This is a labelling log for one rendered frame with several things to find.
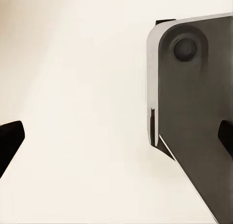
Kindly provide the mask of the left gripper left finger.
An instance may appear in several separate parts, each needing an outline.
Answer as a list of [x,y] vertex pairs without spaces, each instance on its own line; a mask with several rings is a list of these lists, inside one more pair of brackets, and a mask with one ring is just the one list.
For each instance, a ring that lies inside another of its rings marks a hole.
[[25,140],[22,121],[0,126],[0,178]]

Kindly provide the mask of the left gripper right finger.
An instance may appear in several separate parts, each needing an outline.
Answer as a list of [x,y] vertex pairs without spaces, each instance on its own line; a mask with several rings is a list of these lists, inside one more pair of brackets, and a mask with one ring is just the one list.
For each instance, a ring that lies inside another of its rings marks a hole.
[[233,122],[221,121],[217,136],[233,159]]

